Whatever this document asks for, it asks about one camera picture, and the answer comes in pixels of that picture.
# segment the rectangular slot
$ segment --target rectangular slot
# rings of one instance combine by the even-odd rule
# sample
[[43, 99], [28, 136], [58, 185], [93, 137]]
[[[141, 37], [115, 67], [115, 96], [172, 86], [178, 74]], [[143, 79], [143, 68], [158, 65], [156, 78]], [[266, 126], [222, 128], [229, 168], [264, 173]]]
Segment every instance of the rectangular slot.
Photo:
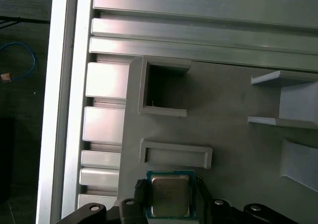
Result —
[[81, 164], [90, 168], [119, 169], [120, 153], [83, 150]]
[[119, 170], [106, 168], [82, 168], [81, 185], [99, 187], [104, 191], [117, 192]]
[[142, 141], [140, 163], [211, 168], [212, 148]]

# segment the cable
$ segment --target cable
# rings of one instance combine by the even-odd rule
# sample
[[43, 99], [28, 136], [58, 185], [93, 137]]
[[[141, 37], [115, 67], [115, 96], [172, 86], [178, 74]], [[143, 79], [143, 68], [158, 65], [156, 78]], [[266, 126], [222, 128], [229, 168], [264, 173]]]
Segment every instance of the cable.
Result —
[[21, 76], [17, 76], [17, 77], [13, 77], [10, 79], [10, 81], [17, 81], [17, 80], [20, 80], [22, 78], [25, 78], [29, 75], [31, 75], [31, 73], [34, 71], [35, 67], [36, 67], [36, 57], [35, 57], [35, 54], [34, 52], [32, 51], [32, 49], [27, 46], [25, 43], [22, 43], [22, 42], [11, 42], [11, 43], [7, 43], [3, 46], [0, 47], [0, 52], [5, 49], [6, 47], [9, 47], [11, 45], [21, 45], [23, 46], [24, 48], [27, 49], [27, 51], [29, 51], [29, 53], [31, 54], [32, 58], [33, 58], [33, 66], [31, 67], [31, 69], [29, 71], [27, 71], [24, 75], [21, 75]]

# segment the gray surface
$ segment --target gray surface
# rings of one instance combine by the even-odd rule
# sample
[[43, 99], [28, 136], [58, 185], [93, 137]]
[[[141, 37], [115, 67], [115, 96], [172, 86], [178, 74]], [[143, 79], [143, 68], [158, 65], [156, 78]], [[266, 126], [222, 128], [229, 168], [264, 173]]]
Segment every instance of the gray surface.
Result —
[[208, 146], [149, 141], [140, 146], [140, 163], [211, 168], [211, 161], [212, 148]]
[[318, 192], [318, 149], [284, 140], [281, 176]]
[[131, 197], [136, 179], [147, 170], [180, 167], [139, 164], [141, 139], [194, 144], [213, 148], [210, 170], [195, 168], [215, 198], [242, 209], [263, 203], [301, 224], [316, 224], [318, 193], [280, 178], [284, 138], [317, 146], [314, 130], [247, 125], [249, 115], [278, 116], [280, 90], [251, 86], [251, 75], [268, 70], [207, 63], [192, 64], [184, 90], [167, 84], [171, 102], [188, 107], [187, 118], [137, 113], [141, 65], [130, 67], [118, 197]]
[[0, 15], [50, 20], [52, 0], [0, 0]]

